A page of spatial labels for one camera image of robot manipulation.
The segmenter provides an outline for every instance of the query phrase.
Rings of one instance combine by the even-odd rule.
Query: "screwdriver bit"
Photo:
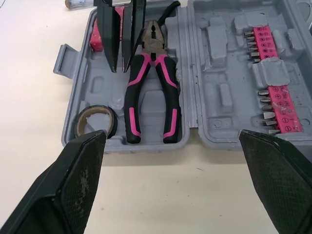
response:
[[[254,35],[254,32],[246,32],[246,33],[244,33],[244,35],[245,36],[252,36],[252,35]]]
[[[251,47],[251,48],[248,48],[248,51],[258,51],[258,48],[257,47]]]
[[[269,134],[271,134],[271,135],[275,135],[275,134],[278,134],[278,133],[281,133],[281,131],[278,130],[278,129],[269,130]]]
[[[267,96],[269,95],[269,91],[268,90],[261,90],[258,92],[259,96]]]
[[[248,42],[247,45],[248,46],[253,46],[253,45],[257,45],[257,43],[256,42]]]
[[[246,39],[247,39],[247,40],[253,40],[253,41],[254,41],[254,40],[255,40],[255,37],[247,37]]]
[[[275,113],[274,112],[264,112],[263,117],[264,117],[264,119],[274,118]]]
[[[271,111],[271,110],[273,110],[273,107],[271,105],[263,106],[262,110],[263,111]]]
[[[267,121],[265,122],[267,124],[267,126],[270,126],[270,125],[276,125],[277,124],[277,121],[275,120],[272,120],[272,121]]]
[[[266,97],[266,98],[261,99],[260,101],[261,101],[262,103],[269,103],[269,102],[271,102],[271,98]]]
[[[251,52],[250,57],[251,58],[258,58],[258,57],[260,57],[260,53],[259,52]]]

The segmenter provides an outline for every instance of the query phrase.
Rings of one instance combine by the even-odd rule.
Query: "gray plastic tool case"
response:
[[[148,2],[146,22],[158,19],[171,1]],[[107,140],[105,152],[173,150],[183,147],[190,128],[198,128],[209,147],[240,148],[241,129],[267,133],[259,90],[269,84],[287,84],[303,133],[278,134],[297,147],[312,146],[312,37],[293,0],[189,0],[166,19],[162,30],[168,55],[177,61],[182,121],[179,142],[163,143],[166,104],[155,68],[152,67],[139,98],[140,144],[128,144],[123,105],[129,72],[112,73],[104,52],[89,46],[96,10],[87,24],[82,49],[62,45],[54,72],[73,80],[62,134],[65,145],[74,136],[76,116],[86,107],[111,107],[118,117],[116,135]],[[247,55],[243,32],[269,25],[278,55],[274,66],[253,64]],[[89,129],[103,129],[99,116],[88,120]]]

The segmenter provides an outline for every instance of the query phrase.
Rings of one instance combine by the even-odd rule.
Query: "black electrical tape roll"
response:
[[[75,123],[75,137],[79,137],[84,134],[84,128],[87,124],[87,119],[94,114],[104,114],[110,117],[110,123],[107,132],[107,138],[111,138],[116,134],[118,121],[116,113],[109,107],[103,105],[88,106],[83,111],[79,113]]]

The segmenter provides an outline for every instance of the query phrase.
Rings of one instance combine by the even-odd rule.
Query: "table surface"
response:
[[[53,74],[62,44],[80,50],[92,9],[64,0],[0,8],[0,226],[62,150],[72,81]],[[188,145],[162,154],[105,155],[86,234],[276,234],[242,152]]]

